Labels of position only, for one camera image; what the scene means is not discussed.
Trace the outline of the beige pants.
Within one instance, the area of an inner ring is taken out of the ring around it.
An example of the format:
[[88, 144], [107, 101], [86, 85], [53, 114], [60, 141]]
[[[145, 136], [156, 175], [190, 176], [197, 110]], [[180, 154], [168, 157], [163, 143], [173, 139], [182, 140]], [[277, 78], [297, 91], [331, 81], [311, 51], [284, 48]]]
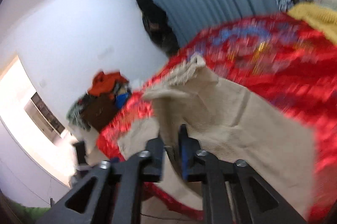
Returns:
[[202, 208], [201, 187], [182, 180], [178, 131], [185, 125], [202, 149], [222, 161], [247, 161], [301, 216], [308, 216], [314, 201], [311, 129], [246, 87], [218, 76], [198, 54], [146, 88], [142, 97], [154, 115], [134, 121], [118, 146], [127, 159], [148, 140], [161, 137], [166, 155], [158, 188], [174, 200]]

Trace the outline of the orange clothes pile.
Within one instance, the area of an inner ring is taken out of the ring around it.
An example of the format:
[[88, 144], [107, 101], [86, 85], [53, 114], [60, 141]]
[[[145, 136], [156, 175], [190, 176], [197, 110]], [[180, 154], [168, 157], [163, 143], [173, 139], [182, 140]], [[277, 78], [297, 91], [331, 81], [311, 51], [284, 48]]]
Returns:
[[107, 95], [110, 100], [114, 100], [118, 95], [128, 93], [129, 80], [119, 71], [105, 74], [98, 72], [92, 80], [92, 86], [87, 90], [91, 96], [99, 97]]

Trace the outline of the red floral satin quilt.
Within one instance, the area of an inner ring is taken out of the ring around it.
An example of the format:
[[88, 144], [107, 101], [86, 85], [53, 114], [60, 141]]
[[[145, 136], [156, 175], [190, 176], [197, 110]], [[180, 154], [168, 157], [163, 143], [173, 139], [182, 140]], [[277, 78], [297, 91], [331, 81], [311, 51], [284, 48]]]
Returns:
[[336, 36], [284, 13], [202, 30], [144, 86], [199, 53], [217, 75], [247, 87], [314, 133], [317, 158], [309, 223], [336, 201]]

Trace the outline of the black hanging garment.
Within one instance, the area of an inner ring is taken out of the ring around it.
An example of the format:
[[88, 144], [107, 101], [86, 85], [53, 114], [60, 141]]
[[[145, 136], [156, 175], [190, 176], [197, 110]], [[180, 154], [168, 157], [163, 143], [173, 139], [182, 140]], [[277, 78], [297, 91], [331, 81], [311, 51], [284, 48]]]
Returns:
[[153, 0], [136, 0], [136, 2], [142, 12], [144, 29], [151, 41], [168, 57], [176, 55], [180, 46], [175, 33], [168, 24], [166, 12]]

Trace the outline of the yellow knitted blanket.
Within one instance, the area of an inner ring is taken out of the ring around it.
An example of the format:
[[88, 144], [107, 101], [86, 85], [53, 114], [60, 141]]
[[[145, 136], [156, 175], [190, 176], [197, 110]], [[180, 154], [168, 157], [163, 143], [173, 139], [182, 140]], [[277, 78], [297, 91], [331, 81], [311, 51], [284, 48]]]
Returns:
[[287, 15], [302, 20], [336, 45], [337, 14], [336, 10], [320, 6], [316, 3], [298, 3], [287, 11]]

